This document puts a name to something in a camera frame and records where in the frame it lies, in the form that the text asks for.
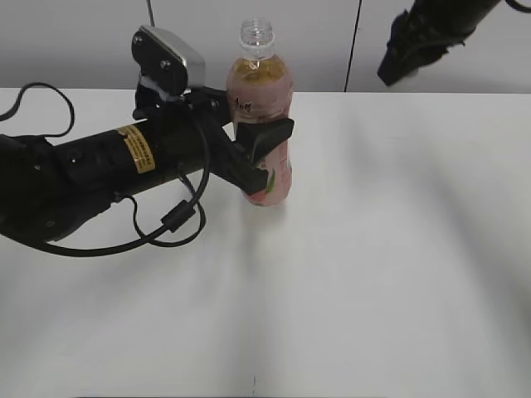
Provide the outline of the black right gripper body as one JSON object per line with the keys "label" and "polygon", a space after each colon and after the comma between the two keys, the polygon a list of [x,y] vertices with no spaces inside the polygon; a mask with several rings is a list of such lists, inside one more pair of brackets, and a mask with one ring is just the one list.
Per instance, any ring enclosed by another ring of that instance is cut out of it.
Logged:
{"label": "black right gripper body", "polygon": [[448,43],[425,18],[414,11],[404,11],[391,25],[378,77],[385,86],[393,86],[421,68],[438,62],[447,53]]}

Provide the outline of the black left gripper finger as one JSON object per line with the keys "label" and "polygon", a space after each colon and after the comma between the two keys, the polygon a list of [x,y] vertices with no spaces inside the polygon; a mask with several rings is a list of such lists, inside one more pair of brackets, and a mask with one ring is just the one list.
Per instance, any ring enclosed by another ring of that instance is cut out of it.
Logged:
{"label": "black left gripper finger", "polygon": [[267,123],[239,123],[236,129],[236,144],[251,164],[258,164],[275,148],[292,136],[295,121],[285,118]]}
{"label": "black left gripper finger", "polygon": [[198,94],[199,100],[213,112],[217,122],[220,124],[229,124],[231,122],[231,106],[225,90],[203,86],[194,90],[194,93]]}

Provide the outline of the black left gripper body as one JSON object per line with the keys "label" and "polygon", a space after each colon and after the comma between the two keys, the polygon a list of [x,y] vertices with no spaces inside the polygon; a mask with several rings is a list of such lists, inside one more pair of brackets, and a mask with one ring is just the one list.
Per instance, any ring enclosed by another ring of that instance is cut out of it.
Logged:
{"label": "black left gripper body", "polygon": [[134,98],[133,117],[153,154],[153,177],[161,183],[207,167],[247,194],[266,187],[267,172],[250,163],[224,132],[226,124],[216,121],[194,90],[163,102],[154,91],[138,85]]}

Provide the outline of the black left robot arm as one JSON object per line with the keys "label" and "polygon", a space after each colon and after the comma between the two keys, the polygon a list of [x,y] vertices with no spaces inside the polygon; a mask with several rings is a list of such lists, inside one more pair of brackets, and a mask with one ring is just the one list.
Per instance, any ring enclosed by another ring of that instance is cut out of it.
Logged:
{"label": "black left robot arm", "polygon": [[[288,119],[239,124],[230,139],[231,115],[221,90],[195,89],[162,101],[146,89],[135,94],[132,124],[54,145],[46,134],[1,138],[1,232],[45,252],[91,257],[141,245],[158,245],[192,216],[202,216],[200,199],[216,175],[247,194],[266,188],[259,162],[291,134]],[[57,241],[69,236],[114,203],[200,172],[190,198],[166,214],[161,226],[137,240],[110,248],[76,250]]]}

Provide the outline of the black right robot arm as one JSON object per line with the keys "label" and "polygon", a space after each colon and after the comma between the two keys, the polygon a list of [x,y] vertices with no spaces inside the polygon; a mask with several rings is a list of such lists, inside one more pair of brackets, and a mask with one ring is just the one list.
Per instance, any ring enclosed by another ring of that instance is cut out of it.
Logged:
{"label": "black right robot arm", "polygon": [[283,1],[267,17],[300,91],[530,91],[527,1]]}

